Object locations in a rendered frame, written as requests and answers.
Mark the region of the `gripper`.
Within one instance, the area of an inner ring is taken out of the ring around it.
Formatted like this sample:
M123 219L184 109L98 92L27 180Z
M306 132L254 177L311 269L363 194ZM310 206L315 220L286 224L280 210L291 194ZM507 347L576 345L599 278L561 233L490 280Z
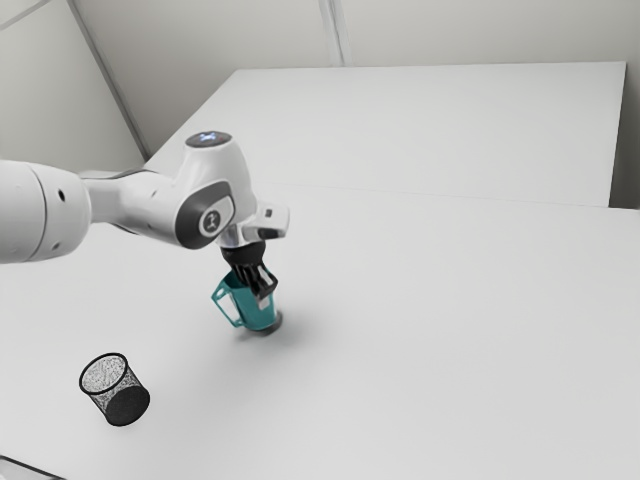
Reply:
M238 279L250 289L260 310L269 305L270 297L278 286L278 279L263 264L265 250L265 242L221 249L223 259L230 265Z

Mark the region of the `teal faceted mug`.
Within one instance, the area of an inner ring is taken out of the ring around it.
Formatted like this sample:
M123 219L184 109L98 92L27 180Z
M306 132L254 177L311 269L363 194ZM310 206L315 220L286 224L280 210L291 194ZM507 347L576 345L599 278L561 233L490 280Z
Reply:
M273 296L269 295L258 301L251 289L244 285L233 271L229 271L219 282L211 299L235 328L266 332L275 328L278 323Z

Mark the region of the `black mesh pen holder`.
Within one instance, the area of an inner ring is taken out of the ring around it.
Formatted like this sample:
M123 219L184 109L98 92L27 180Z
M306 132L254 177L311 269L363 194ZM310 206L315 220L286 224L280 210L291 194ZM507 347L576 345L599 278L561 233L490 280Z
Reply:
M83 368L78 385L107 423L115 427L133 424L150 405L149 391L121 353L109 352L91 360Z

